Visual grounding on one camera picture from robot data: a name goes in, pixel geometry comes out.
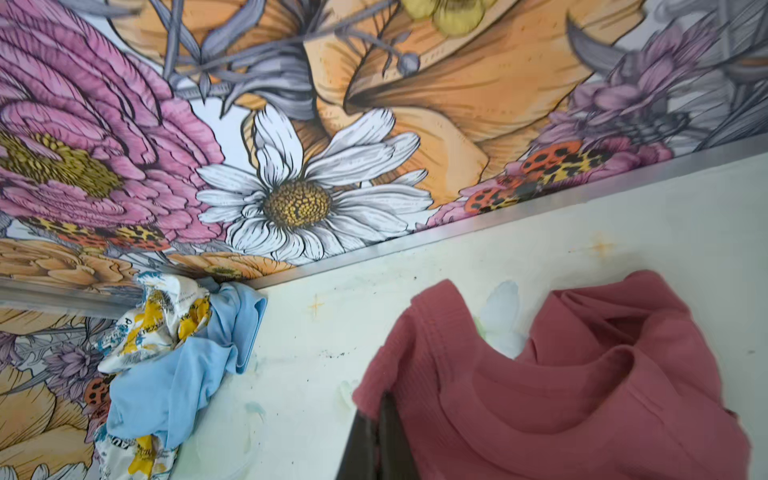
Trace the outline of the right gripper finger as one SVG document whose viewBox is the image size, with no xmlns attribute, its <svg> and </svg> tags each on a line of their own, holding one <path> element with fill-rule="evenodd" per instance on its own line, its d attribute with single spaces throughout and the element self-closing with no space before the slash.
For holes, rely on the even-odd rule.
<svg viewBox="0 0 768 480">
<path fill-rule="evenodd" d="M 357 412 L 337 480 L 419 480 L 394 397 L 387 392 L 377 420 Z"/>
</svg>

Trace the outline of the maroon cloth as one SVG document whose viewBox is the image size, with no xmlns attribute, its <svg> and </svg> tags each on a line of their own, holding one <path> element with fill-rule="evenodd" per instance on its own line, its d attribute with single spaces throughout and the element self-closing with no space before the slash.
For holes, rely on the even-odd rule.
<svg viewBox="0 0 768 480">
<path fill-rule="evenodd" d="M 479 334 L 457 287 L 415 296 L 354 392 L 391 395 L 424 479 L 744 479 L 751 445 L 665 280 L 550 292 L 522 352 Z"/>
</svg>

